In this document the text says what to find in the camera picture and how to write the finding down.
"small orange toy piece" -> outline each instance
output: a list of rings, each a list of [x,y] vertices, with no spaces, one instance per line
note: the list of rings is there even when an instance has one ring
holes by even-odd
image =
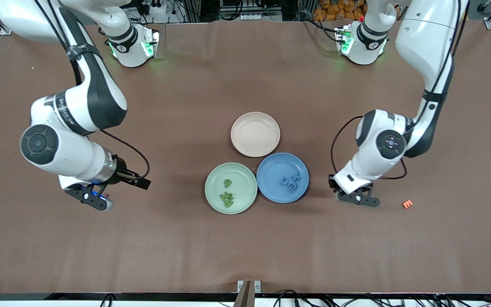
[[[412,206],[412,205],[413,205],[413,202],[411,200],[407,200],[406,202],[403,203],[403,207],[405,209],[410,208],[410,206]]]

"table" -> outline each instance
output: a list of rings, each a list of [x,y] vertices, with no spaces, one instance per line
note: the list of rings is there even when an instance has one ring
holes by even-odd
[[[228,292],[241,279],[261,280],[264,292],[491,292],[491,31],[482,21],[466,23],[433,146],[407,159],[405,179],[376,181],[378,208],[335,200],[329,146],[371,109],[416,114],[423,81],[393,41],[373,65],[356,66],[304,23],[168,25],[162,59],[130,69],[89,31],[128,99],[109,131],[150,159],[152,184],[109,187],[115,208],[98,212],[25,161],[18,144],[31,103],[73,76],[60,47],[2,37],[0,292]],[[226,216],[203,184],[225,162],[256,171],[262,159],[230,142],[249,111],[278,121],[276,151],[305,162],[310,186],[293,204],[259,194]],[[357,150],[353,135],[337,142],[339,166]],[[128,148],[91,138],[143,171]]]

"pile of orange blocks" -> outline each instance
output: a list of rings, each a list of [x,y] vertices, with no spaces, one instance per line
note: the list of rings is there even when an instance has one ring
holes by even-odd
[[[359,20],[367,13],[364,0],[319,0],[319,7],[314,10],[314,21],[332,21],[342,18]]]

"green plate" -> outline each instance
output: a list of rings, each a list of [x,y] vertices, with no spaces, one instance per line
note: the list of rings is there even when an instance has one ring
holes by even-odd
[[[217,211],[224,214],[238,214],[244,212],[257,197],[257,179],[249,168],[239,163],[224,163],[214,168],[208,175],[206,187],[204,189],[206,199],[210,205]],[[232,194],[232,202],[228,208],[225,206],[221,194]]]

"white plate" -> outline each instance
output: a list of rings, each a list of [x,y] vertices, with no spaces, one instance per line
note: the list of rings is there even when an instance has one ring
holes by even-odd
[[[280,130],[278,123],[270,115],[250,112],[234,122],[230,138],[234,147],[242,154],[263,157],[278,146]]]

